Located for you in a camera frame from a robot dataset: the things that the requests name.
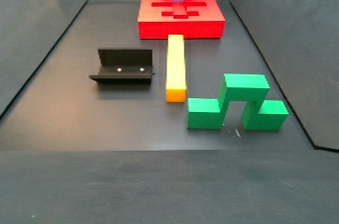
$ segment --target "black l-shaped block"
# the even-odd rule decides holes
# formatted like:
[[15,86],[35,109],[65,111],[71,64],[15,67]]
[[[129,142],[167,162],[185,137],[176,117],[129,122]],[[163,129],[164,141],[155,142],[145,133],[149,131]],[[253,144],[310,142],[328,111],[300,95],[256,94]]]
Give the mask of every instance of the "black l-shaped block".
[[97,49],[100,70],[89,78],[99,83],[151,83],[152,50],[104,48]]

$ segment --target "green cube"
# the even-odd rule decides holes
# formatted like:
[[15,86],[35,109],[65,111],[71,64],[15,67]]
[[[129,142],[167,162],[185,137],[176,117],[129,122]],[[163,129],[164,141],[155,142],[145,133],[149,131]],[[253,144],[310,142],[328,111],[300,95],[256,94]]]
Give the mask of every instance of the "green cube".
[[217,99],[188,98],[188,129],[221,129],[223,121]]
[[282,101],[264,100],[249,102],[241,117],[245,130],[276,131],[279,130],[288,111]]

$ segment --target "gray floor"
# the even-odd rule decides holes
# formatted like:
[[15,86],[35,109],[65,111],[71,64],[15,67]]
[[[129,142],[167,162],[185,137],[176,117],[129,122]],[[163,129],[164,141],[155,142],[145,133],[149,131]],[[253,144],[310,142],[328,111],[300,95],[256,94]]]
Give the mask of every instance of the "gray floor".
[[1,223],[339,221],[332,153],[25,151],[3,152],[0,164]]
[[[255,72],[282,98],[220,5],[225,36],[185,42],[189,96]],[[88,3],[0,122],[0,223],[338,224],[338,155],[311,149],[292,115],[278,133],[244,132],[244,103],[221,131],[188,131],[185,105],[164,102],[167,43],[137,39],[136,15],[137,2]],[[96,86],[97,47],[153,49],[149,89]],[[180,149],[213,150],[112,151]]]
[[[223,73],[263,73],[282,99],[253,42],[227,1],[220,40],[185,41],[188,96],[216,97]],[[311,150],[292,114],[279,132],[245,132],[245,103],[232,103],[221,131],[187,130],[185,104],[164,101],[167,41],[140,41],[137,1],[91,1],[7,116],[0,150]],[[153,50],[149,88],[99,86],[97,48]]]

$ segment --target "toy block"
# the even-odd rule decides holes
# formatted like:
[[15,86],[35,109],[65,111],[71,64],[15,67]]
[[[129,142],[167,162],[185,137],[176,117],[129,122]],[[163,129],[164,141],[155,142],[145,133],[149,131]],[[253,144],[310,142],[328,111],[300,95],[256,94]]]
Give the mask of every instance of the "toy block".
[[[216,99],[217,108],[215,108],[215,113],[207,108],[216,105],[215,103],[211,104],[211,100],[188,99],[188,128],[220,129],[229,102],[247,101],[248,104],[241,116],[245,130],[279,130],[288,116],[288,112],[282,101],[264,100],[268,90],[268,82],[261,74],[224,74],[220,94]],[[204,124],[207,117],[213,120],[213,122],[211,122],[212,124]]]
[[256,102],[249,102],[241,116],[244,129],[276,131],[287,116],[288,111],[282,101],[264,100],[261,105]]
[[145,83],[152,80],[152,50],[104,48],[97,49],[100,70],[89,78],[97,83]]
[[188,98],[189,129],[221,129],[224,115],[220,113],[217,99]]
[[223,36],[225,25],[216,0],[140,2],[140,39],[167,39],[168,35],[183,35],[185,39],[215,39]]
[[165,101],[185,102],[185,97],[184,37],[181,35],[169,35],[167,48]]
[[261,74],[224,74],[219,99],[229,101],[264,100],[270,85]]

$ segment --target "red platform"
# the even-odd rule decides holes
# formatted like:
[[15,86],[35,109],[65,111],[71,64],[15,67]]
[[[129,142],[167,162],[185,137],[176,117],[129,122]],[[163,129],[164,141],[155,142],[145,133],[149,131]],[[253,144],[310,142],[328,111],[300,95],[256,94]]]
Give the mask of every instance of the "red platform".
[[141,0],[137,17],[140,39],[220,38],[227,25],[216,0]]

